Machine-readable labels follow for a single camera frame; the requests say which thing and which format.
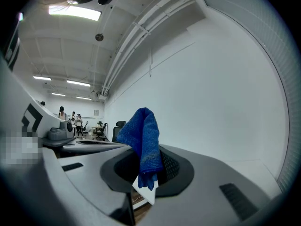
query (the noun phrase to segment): white conduit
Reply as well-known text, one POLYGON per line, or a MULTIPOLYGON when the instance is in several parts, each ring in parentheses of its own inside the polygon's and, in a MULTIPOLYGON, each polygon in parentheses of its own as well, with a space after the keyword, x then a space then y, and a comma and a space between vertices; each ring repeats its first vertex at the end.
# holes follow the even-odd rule
MULTIPOLYGON (((171 5, 168 9, 166 9, 163 13, 158 15, 145 29, 152 32, 156 27, 158 27, 161 23, 163 23, 166 19, 171 17, 173 14, 177 13, 181 9, 185 8, 186 6, 191 5, 194 3, 194 0, 179 0, 175 4, 171 5)), ((120 73, 121 69, 124 67, 127 60, 131 57, 132 53, 135 49, 144 41, 144 39, 148 36, 147 33, 141 32, 138 37, 132 42, 131 46, 126 50, 124 56, 119 61, 116 70, 114 71, 106 90, 104 91, 103 95, 106 95, 108 90, 110 89, 112 83, 115 81, 116 77, 120 73)))
MULTIPOLYGON (((161 0, 159 3, 157 3, 150 11, 148 11, 138 22, 139 25, 144 24, 157 10, 159 10, 161 7, 163 7, 164 5, 166 5, 168 2, 170 2, 171 0, 161 0)), ((116 63, 119 60, 119 57, 121 56, 123 50, 126 48, 126 46, 128 45, 128 43, 130 42, 130 40, 134 37, 134 35, 136 34, 136 32, 139 31, 139 28, 137 26, 135 26, 133 28, 133 30, 130 32, 130 34, 127 36, 127 38, 125 39, 125 41, 123 42, 123 44, 121 45, 117 55, 114 58, 114 61, 110 67, 109 73, 107 74, 104 84, 103 84, 103 88, 102 88, 102 94, 105 95, 106 92, 108 91, 108 89, 106 89, 106 92, 104 92, 104 88, 107 85, 108 79, 116 65, 116 63)))

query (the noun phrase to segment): machine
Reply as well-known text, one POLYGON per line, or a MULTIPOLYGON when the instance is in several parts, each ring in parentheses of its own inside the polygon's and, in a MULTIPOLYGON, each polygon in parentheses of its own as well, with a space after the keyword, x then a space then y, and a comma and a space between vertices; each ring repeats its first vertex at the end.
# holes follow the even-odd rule
MULTIPOLYGON (((14 1, 6 11, 0 43, 0 111, 6 122, 0 126, 2 202, 7 212, 17 215, 9 220, 134 225, 130 194, 139 160, 132 149, 75 140, 71 123, 41 107, 11 73, 19 49, 18 18, 32 0, 14 1), (57 149, 82 155, 57 159, 57 149)), ((217 159, 170 145, 160 145, 160 151, 164 170, 158 175, 156 203, 140 225, 259 225, 282 215, 283 209, 275 210, 286 194, 270 201, 258 186, 217 159)))

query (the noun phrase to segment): blue cloth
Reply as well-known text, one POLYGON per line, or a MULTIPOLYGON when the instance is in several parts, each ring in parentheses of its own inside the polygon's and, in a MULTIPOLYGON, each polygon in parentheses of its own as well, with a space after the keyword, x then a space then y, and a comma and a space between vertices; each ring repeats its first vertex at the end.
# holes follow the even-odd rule
POLYGON ((117 141, 130 145, 140 159, 139 188, 153 190, 157 172, 163 169, 159 150, 159 129, 154 113, 140 108, 120 130, 117 141))

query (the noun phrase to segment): black office chair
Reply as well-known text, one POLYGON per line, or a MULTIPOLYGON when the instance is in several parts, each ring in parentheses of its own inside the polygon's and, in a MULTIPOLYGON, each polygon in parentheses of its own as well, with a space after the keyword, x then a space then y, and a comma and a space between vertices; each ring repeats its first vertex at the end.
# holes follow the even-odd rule
POLYGON ((92 138, 92 139, 93 139, 93 140, 94 140, 94 139, 96 139, 96 140, 102 139, 103 141, 105 141, 105 139, 106 139, 107 137, 104 135, 104 130, 105 130, 105 128, 106 128, 107 125, 108 125, 108 124, 105 123, 105 124, 103 125, 103 127, 102 127, 99 131, 98 131, 98 129, 96 129, 95 134, 97 135, 97 137, 92 138))
POLYGON ((116 127, 113 128, 112 142, 117 142, 117 135, 118 135, 119 131, 124 127, 125 124, 126 124, 125 121, 116 122, 116 127))

